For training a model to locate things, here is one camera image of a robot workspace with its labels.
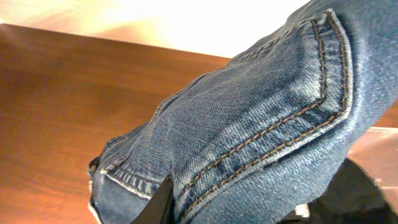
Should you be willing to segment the black shirt with white logo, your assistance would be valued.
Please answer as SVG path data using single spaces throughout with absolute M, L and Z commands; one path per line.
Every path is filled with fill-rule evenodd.
M 374 180 L 345 159 L 326 191 L 295 207 L 280 224 L 393 224 L 397 214 Z

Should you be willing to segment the blue denim jeans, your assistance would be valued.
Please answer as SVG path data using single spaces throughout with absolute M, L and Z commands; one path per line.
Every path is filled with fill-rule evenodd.
M 98 223 L 131 223 L 167 176 L 178 223 L 274 223 L 323 193 L 397 99 L 397 1 L 310 1 L 166 98 L 88 167 Z

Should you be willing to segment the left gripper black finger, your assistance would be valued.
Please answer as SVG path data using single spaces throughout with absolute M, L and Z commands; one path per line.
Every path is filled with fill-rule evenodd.
M 174 182 L 169 174 L 131 224 L 174 224 Z

